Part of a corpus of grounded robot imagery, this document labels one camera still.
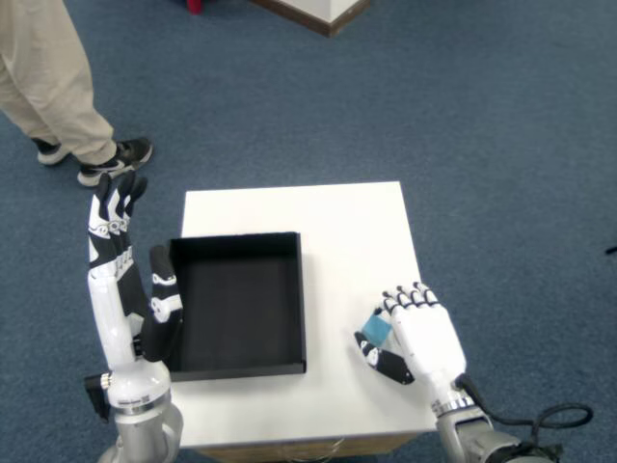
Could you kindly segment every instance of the shoe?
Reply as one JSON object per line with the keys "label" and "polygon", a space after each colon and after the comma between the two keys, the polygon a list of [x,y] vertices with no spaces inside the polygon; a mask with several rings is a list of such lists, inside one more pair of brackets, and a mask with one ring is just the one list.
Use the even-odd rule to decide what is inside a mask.
{"label": "shoe", "polygon": [[127,171],[135,171],[152,156],[152,143],[147,138],[116,142],[116,154],[104,164],[82,164],[77,181],[84,186],[97,186],[100,176],[117,177]]}
{"label": "shoe", "polygon": [[32,141],[35,142],[37,148],[39,148],[37,159],[45,166],[58,164],[70,154],[70,151],[65,150],[60,143],[58,145],[51,145],[38,138],[33,138]]}

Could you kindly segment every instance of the white wall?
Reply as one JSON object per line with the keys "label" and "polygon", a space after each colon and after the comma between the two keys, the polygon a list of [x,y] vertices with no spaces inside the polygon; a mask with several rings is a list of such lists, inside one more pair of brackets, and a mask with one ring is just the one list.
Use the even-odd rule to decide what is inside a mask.
{"label": "white wall", "polygon": [[279,0],[326,22],[333,22],[358,0]]}
{"label": "white wall", "polygon": [[324,21],[330,22],[330,4],[335,0],[279,0],[305,13],[312,14]]}
{"label": "white wall", "polygon": [[332,22],[341,16],[345,11],[351,7],[358,0],[330,0],[330,19]]}

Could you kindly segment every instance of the person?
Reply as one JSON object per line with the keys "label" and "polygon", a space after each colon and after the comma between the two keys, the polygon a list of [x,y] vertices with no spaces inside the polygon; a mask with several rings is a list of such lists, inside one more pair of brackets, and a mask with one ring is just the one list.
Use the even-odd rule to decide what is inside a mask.
{"label": "person", "polygon": [[146,138],[115,142],[94,109],[90,65],[63,0],[0,0],[0,109],[36,144],[41,164],[72,154],[84,186],[152,155]]}

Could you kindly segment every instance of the red object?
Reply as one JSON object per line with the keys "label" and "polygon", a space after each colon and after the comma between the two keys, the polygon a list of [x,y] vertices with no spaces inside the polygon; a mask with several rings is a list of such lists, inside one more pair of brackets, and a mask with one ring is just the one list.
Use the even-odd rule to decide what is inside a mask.
{"label": "red object", "polygon": [[189,12],[192,14],[201,13],[201,0],[186,0],[186,8],[188,8]]}

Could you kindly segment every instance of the black cable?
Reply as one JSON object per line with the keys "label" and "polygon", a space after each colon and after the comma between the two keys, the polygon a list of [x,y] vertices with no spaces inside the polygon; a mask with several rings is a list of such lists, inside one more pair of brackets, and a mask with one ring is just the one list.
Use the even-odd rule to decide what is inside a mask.
{"label": "black cable", "polygon": [[[509,426],[531,426],[531,444],[534,447],[538,447],[538,433],[540,432],[541,427],[544,427],[545,429],[566,429],[570,427],[579,427],[583,426],[584,424],[588,424],[594,418],[593,409],[589,405],[578,402],[560,403],[558,405],[549,407],[542,413],[540,413],[540,415],[538,415],[535,420],[503,418],[488,409],[486,403],[482,399],[482,396],[478,392],[477,388],[473,384],[473,381],[471,381],[471,378],[467,373],[463,373],[458,378],[456,378],[454,384],[457,388],[464,390],[469,395],[469,397],[473,399],[475,404],[480,407],[494,421]],[[556,415],[557,413],[572,410],[584,411],[585,416],[579,420],[574,420],[571,422],[547,422],[548,418]]]}

